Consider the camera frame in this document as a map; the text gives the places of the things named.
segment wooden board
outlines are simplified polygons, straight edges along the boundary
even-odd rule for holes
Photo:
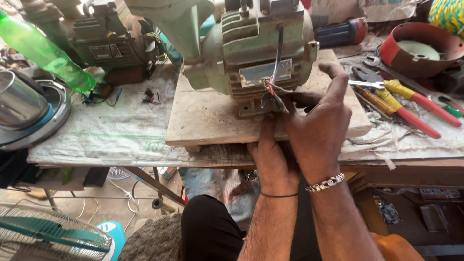
[[[327,90],[331,80],[318,69],[319,62],[338,63],[331,49],[320,50],[317,62],[313,63],[309,80],[299,90]],[[347,89],[345,104],[353,111],[347,137],[358,137],[368,133],[371,123],[351,88]],[[180,73],[166,132],[166,144],[194,146],[257,141],[264,116],[236,119],[236,106],[237,103],[230,96],[212,88],[192,89],[188,79]],[[282,119],[278,121],[274,137],[278,141],[288,140]]]

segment black thread bracelet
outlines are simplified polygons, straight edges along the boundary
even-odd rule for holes
[[[274,197],[274,198],[281,198],[281,197],[291,197],[291,196],[297,196],[298,195],[298,192],[296,194],[293,194],[293,195],[288,195],[288,196],[273,196],[273,195],[268,195],[268,194],[264,194],[263,192],[261,192],[261,195],[265,196],[265,197]]]

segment man's right hand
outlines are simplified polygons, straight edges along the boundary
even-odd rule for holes
[[[332,79],[327,94],[305,116],[288,104],[285,117],[291,146],[310,185],[340,173],[337,158],[351,118],[351,109],[343,104],[349,76],[334,63],[320,64],[319,69]]]

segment silver bracelet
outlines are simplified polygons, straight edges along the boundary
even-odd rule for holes
[[[305,186],[304,189],[307,192],[318,192],[318,191],[333,187],[337,185],[338,183],[342,183],[344,181],[345,181],[345,175],[343,173],[340,173],[340,175],[331,177],[329,180],[324,180],[323,182],[321,182],[321,184],[316,184],[313,186]]]

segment black pants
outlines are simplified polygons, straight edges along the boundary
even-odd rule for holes
[[[321,261],[309,193],[300,182],[298,214],[291,245],[291,261]],[[182,214],[184,261],[236,261],[243,246],[240,231],[219,200],[199,195],[190,199]]]

